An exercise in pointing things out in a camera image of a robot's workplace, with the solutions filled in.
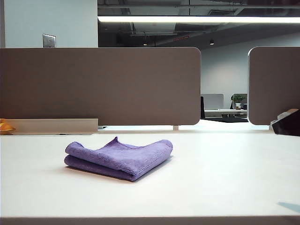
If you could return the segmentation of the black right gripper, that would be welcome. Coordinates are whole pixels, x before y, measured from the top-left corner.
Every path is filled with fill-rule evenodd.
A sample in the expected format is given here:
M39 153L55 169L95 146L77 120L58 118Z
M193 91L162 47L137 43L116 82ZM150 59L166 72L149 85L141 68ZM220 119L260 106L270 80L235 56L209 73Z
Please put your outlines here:
M271 127L277 135L300 135L300 111L289 110L278 115L277 120L271 122Z

